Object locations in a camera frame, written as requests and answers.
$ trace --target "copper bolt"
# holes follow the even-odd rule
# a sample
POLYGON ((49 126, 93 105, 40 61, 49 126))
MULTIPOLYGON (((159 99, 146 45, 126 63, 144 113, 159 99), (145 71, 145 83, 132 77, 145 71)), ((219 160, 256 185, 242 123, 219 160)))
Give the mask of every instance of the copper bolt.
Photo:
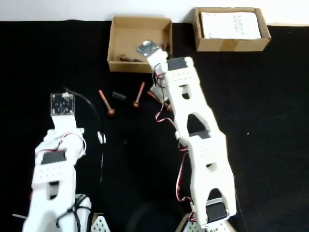
POLYGON ((133 107, 136 108, 136 109, 140 107, 139 101, 140 101, 140 96, 141 96, 141 93, 143 92, 144 87, 145 87, 145 82, 143 81, 141 83, 140 90, 139 90, 139 93, 138 93, 138 95, 136 97, 136 100, 132 104, 133 107))
POLYGON ((139 60, 139 59, 131 59, 129 57, 126 57, 125 54, 121 54, 119 59, 120 59, 120 61, 141 62, 141 60, 139 60))
POLYGON ((104 102, 104 104, 105 104, 105 106, 106 106, 106 108, 107 108, 107 114, 108 114, 108 116, 114 116, 115 113, 116 113, 116 111, 115 111, 114 109, 112 109, 111 106, 108 104, 108 101, 107 101, 106 97, 104 96, 102 90, 100 89, 100 90, 98 91, 98 93, 99 93, 99 95, 101 96, 101 98, 102 98, 102 100, 103 100, 103 102, 104 102))
MULTIPOLYGON (((150 91, 147 91, 147 94, 148 94, 150 97, 152 97, 153 99, 155 99, 158 103, 161 103, 161 104, 162 104, 162 102, 156 97, 155 94, 153 94, 153 93, 150 92, 150 91)), ((173 109, 172 109, 172 106, 171 106, 170 104, 164 102, 164 106, 166 107, 166 110, 167 110, 167 111, 172 112, 173 109)))
POLYGON ((161 48, 162 48, 163 51, 167 51, 168 50, 168 43, 163 43, 161 45, 161 48))
POLYGON ((120 59, 121 61, 132 61, 132 59, 127 58, 127 57, 125 56, 125 54, 121 54, 119 59, 120 59))

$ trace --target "manual booklet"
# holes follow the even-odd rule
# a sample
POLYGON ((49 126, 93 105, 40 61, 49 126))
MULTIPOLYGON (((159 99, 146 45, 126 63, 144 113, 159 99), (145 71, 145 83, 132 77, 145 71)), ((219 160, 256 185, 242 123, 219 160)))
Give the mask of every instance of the manual booklet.
POLYGON ((258 39, 261 38, 257 17, 253 12, 201 12, 204 38, 258 39))

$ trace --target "white robotic arm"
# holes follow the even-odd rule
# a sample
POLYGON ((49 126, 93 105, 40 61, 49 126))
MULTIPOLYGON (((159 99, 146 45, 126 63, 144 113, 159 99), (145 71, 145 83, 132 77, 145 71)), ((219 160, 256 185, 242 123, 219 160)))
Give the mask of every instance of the white robotic arm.
POLYGON ((188 147, 192 166, 191 207, 197 223, 203 229, 220 224, 236 214, 234 177, 227 159, 225 135, 205 101, 193 61, 190 57, 166 60, 167 53, 151 41, 145 41, 137 52, 147 58, 156 76, 151 91, 161 101, 170 101, 176 139, 188 147), (203 131, 189 133, 190 114, 204 125, 203 131), (213 189, 218 189, 222 197, 209 199, 213 189))
POLYGON ((51 94, 49 130, 35 149, 29 214, 23 232, 86 232, 91 202, 75 195, 76 161, 85 155, 84 129, 76 127, 74 95, 51 94))

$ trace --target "white wall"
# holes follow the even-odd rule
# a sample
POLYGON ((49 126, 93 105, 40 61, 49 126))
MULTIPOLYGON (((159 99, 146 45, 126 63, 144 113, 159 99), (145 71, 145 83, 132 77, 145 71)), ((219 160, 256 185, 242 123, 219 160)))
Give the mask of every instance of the white wall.
POLYGON ((309 24, 307 0, 1 0, 0 21, 111 20, 114 15, 158 15, 191 22, 196 6, 262 9, 268 24, 309 24))

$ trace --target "open cardboard box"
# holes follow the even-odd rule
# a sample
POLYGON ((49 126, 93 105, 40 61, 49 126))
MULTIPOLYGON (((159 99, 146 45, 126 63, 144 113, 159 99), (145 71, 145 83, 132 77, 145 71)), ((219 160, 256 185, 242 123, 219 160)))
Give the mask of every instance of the open cardboard box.
POLYGON ((157 44, 168 43, 172 55, 172 22, 170 18, 115 16, 112 21, 107 61, 111 72, 152 73, 146 58, 136 48, 145 40, 157 44), (142 62, 120 61, 125 54, 142 62))
POLYGON ((196 7, 193 19, 194 37, 197 51, 211 52, 252 52, 263 51, 269 44, 271 36, 261 9, 252 7, 196 7), (203 35, 201 12, 225 13, 225 12, 254 12, 257 17, 261 38, 259 39, 206 39, 203 35))

